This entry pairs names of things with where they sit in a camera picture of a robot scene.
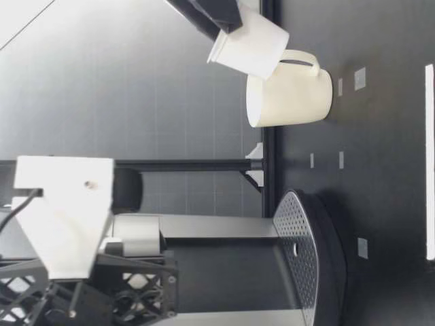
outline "white light strip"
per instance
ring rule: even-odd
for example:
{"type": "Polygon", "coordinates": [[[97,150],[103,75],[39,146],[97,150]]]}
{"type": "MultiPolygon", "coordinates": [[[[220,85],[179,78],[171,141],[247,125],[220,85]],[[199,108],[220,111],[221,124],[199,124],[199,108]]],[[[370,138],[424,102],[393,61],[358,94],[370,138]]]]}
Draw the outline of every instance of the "white light strip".
{"type": "Polygon", "coordinates": [[[427,65],[426,76],[426,237],[428,260],[435,259],[435,139],[434,65],[427,65]]]}

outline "black cable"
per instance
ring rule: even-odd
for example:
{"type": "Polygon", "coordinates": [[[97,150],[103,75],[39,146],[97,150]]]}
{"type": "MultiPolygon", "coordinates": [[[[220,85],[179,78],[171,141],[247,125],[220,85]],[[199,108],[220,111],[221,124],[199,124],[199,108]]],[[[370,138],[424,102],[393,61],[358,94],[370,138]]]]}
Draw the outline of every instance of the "black cable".
{"type": "Polygon", "coordinates": [[[9,213],[5,217],[5,219],[0,223],[0,234],[2,233],[6,225],[11,221],[11,219],[13,219],[14,216],[17,215],[20,211],[25,209],[35,197],[40,196],[40,193],[41,193],[40,189],[33,189],[30,192],[29,197],[27,197],[27,199],[24,202],[22,202],[16,209],[14,209],[11,213],[9,213]]]}
{"type": "Polygon", "coordinates": [[[11,43],[13,40],[15,40],[15,38],[17,38],[17,36],[19,36],[19,34],[21,34],[27,27],[30,26],[30,24],[35,21],[40,15],[42,15],[42,13],[44,11],[46,11],[56,0],[52,0],[49,4],[47,4],[40,12],[37,13],[37,15],[35,17],[33,17],[32,19],[30,19],[30,21],[25,24],[17,33],[14,34],[14,36],[12,36],[5,44],[3,44],[3,46],[0,47],[0,51],[2,51],[4,48],[6,48],[9,43],[11,43]]]}

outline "white paper cup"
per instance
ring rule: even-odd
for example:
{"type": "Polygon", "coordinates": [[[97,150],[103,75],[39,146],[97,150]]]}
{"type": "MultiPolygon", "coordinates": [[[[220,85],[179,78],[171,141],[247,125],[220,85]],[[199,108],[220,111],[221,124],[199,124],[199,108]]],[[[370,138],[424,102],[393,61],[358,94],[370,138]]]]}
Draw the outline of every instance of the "white paper cup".
{"type": "Polygon", "coordinates": [[[332,104],[332,80],[312,54],[286,50],[267,80],[248,76],[246,109],[253,127],[306,124],[324,119],[332,104]]]}
{"type": "Polygon", "coordinates": [[[220,31],[207,62],[217,62],[248,75],[269,78],[287,46],[289,34],[270,20],[239,3],[243,26],[220,31]]]}

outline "silver metal cylinder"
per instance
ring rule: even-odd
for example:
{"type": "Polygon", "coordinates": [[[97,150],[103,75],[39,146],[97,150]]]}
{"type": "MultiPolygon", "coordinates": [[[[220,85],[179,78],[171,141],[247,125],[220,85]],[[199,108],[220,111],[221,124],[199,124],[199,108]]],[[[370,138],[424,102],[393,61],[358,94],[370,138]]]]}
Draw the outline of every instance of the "silver metal cylinder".
{"type": "Polygon", "coordinates": [[[120,241],[123,245],[124,257],[160,255],[160,222],[158,217],[116,215],[110,232],[106,242],[120,241]]]}

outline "perforated metal plate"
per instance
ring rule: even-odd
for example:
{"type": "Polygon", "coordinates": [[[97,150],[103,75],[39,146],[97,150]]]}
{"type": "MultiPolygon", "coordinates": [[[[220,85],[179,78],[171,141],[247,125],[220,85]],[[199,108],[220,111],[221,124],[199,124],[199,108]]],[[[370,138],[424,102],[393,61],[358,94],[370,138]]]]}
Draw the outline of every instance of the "perforated metal plate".
{"type": "Polygon", "coordinates": [[[285,195],[273,223],[292,271],[305,323],[312,326],[317,303],[319,260],[307,214],[294,192],[285,195]]]}

